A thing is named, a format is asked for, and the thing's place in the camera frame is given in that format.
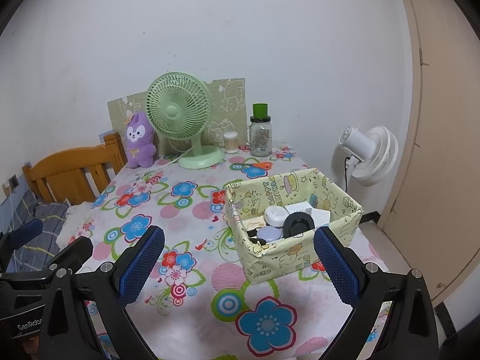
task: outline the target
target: cartoon print storage bin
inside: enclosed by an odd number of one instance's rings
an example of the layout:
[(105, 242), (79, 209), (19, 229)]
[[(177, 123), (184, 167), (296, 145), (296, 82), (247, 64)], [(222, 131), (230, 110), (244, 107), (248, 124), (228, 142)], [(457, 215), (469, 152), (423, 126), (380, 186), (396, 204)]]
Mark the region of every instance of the cartoon print storage bin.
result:
[(329, 227), (348, 246), (363, 214), (363, 208), (318, 169), (256, 178), (226, 187), (226, 216), (248, 280), (261, 283), (297, 271), (318, 261), (314, 230), (261, 246), (250, 242), (242, 220), (263, 216), (271, 205), (309, 202), (330, 210)]

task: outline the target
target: purple plush toy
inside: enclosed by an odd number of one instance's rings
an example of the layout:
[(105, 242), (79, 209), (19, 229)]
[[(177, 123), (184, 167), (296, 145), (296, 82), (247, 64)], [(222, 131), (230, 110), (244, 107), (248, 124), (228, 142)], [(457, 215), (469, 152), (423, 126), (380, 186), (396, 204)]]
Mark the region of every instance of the purple plush toy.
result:
[(153, 127), (145, 112), (131, 117), (127, 125), (127, 166), (129, 168), (150, 168), (157, 148), (153, 145)]

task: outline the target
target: metal screw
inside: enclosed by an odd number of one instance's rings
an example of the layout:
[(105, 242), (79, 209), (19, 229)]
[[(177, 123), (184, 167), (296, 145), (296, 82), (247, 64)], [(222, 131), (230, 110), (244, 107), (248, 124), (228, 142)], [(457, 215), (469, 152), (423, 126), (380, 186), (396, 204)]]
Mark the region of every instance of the metal screw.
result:
[(375, 264), (374, 262), (368, 262), (365, 264), (365, 268), (367, 268), (367, 271), (371, 272), (371, 273), (375, 273), (378, 271), (378, 265)]
[(65, 276), (66, 274), (67, 274), (67, 270), (65, 268), (60, 268), (57, 271), (57, 277), (59, 278), (63, 278), (63, 276)]
[(422, 277), (422, 273), (418, 269), (412, 269), (412, 275), (417, 279), (420, 279)]
[(102, 272), (108, 272), (112, 268), (113, 264), (110, 261), (104, 262), (102, 265), (100, 265), (100, 271)]

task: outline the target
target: wooden headboard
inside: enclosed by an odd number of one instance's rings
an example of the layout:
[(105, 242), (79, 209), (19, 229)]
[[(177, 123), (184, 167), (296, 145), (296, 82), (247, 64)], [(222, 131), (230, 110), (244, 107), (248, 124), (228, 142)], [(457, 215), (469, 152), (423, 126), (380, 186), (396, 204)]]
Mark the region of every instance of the wooden headboard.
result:
[(105, 135), (104, 145), (59, 151), (34, 167), (25, 165), (22, 169), (30, 189), (38, 197), (48, 203), (68, 199), (71, 204), (80, 204), (95, 201), (86, 171), (102, 193), (110, 182), (106, 164), (110, 163), (117, 174), (126, 162), (122, 140), (116, 132)]

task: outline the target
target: fan center cap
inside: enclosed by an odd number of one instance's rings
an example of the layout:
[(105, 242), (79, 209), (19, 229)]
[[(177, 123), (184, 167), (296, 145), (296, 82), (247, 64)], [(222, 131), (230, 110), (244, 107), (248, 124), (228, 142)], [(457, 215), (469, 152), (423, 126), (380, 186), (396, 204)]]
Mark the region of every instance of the fan center cap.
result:
[(179, 113), (178, 109), (176, 106), (174, 105), (169, 105), (167, 108), (166, 108), (166, 114), (169, 116), (169, 117), (175, 117), (177, 116)]

